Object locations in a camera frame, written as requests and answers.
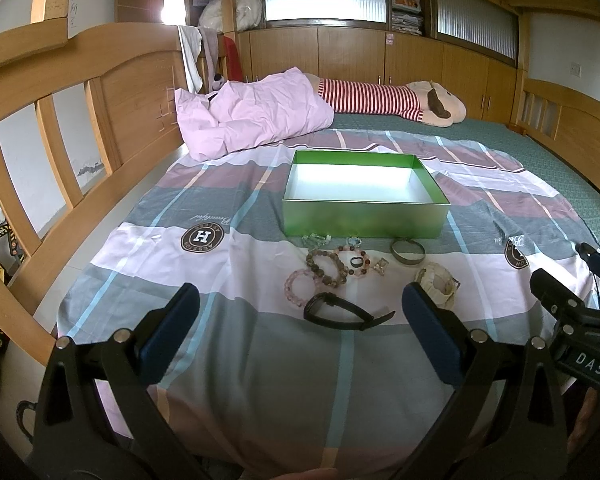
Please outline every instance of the wooden cabinet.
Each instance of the wooden cabinet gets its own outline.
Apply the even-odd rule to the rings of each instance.
[[[236,47],[238,48],[238,54],[240,55],[240,68],[242,69],[244,82],[252,82],[253,72],[251,71],[250,32],[240,32],[235,39]]]
[[[318,74],[327,79],[382,83],[384,30],[318,27]]]
[[[305,73],[317,75],[317,27],[252,30],[249,37],[254,80],[284,72],[294,66]]]
[[[490,59],[482,119],[494,123],[508,123],[511,118],[515,93],[516,69],[495,59]]]
[[[466,116],[481,119],[486,102],[489,58],[465,48],[445,43],[442,86],[466,107]]]
[[[388,32],[393,44],[385,47],[384,82],[405,85],[414,81],[442,81],[443,46],[441,41]]]

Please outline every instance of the metal screw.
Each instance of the metal screw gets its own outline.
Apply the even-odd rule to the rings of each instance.
[[[471,330],[471,339],[477,343],[485,343],[489,339],[489,336],[486,332],[477,328],[476,330]]]
[[[120,330],[116,330],[113,335],[113,341],[116,343],[123,343],[127,341],[131,337],[131,330],[128,328],[121,328]]]
[[[542,350],[546,346],[546,343],[541,337],[535,336],[531,338],[531,346],[536,350]]]
[[[58,341],[56,341],[56,348],[58,350],[63,350],[69,346],[70,342],[71,340],[67,336],[63,335],[60,339],[58,339]]]

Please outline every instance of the green mattress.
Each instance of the green mattress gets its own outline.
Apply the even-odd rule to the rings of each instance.
[[[476,140],[494,150],[509,153],[571,202],[600,243],[600,193],[533,139],[507,130],[502,124],[467,119],[449,128],[437,128],[414,123],[398,116],[336,114],[332,128],[401,130],[413,134],[436,135],[451,140]]]

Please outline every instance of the pink blanket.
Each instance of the pink blanket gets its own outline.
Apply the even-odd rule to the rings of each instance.
[[[182,139],[198,161],[304,135],[333,122],[333,109],[295,67],[255,83],[229,81],[216,94],[177,89],[175,101]]]

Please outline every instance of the stuffed toy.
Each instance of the stuffed toy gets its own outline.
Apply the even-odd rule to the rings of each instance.
[[[462,101],[438,83],[387,86],[305,75],[336,113],[399,115],[431,126],[451,126],[466,117]]]

